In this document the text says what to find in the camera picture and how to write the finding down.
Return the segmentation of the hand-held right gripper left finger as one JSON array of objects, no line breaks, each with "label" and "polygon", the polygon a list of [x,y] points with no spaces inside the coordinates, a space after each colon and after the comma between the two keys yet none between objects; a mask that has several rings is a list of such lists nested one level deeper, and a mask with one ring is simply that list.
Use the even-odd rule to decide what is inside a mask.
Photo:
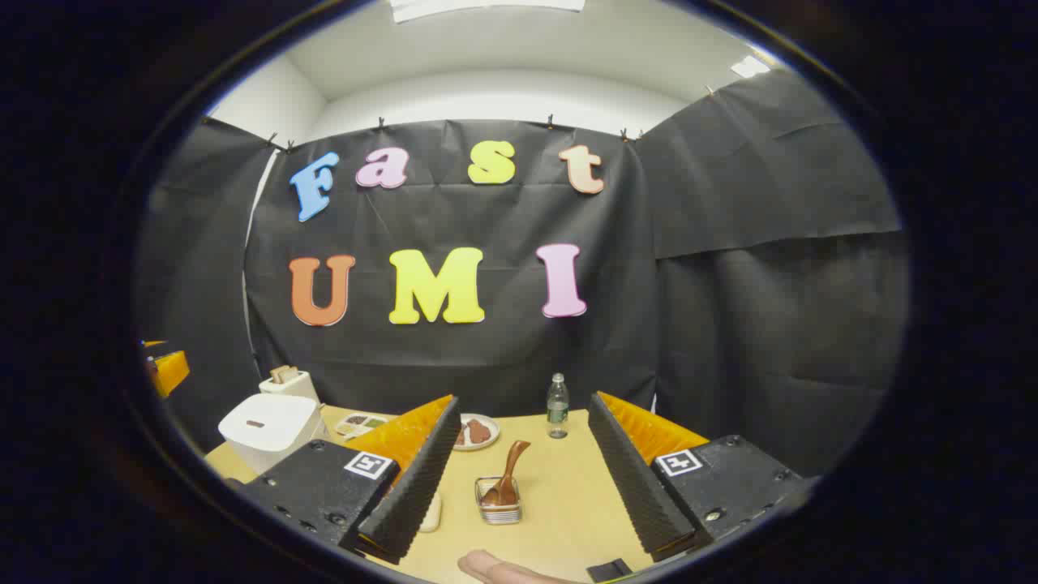
[{"label": "hand-held right gripper left finger", "polygon": [[459,399],[446,395],[347,444],[309,440],[238,494],[309,539],[397,565],[418,535],[461,428]]}]

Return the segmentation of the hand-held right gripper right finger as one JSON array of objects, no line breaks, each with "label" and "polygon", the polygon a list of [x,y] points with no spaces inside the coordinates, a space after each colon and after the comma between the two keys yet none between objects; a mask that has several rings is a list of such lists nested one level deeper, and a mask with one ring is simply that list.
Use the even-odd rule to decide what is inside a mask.
[{"label": "hand-held right gripper right finger", "polygon": [[743,436],[709,440],[604,392],[588,423],[656,562],[740,535],[815,484]]}]

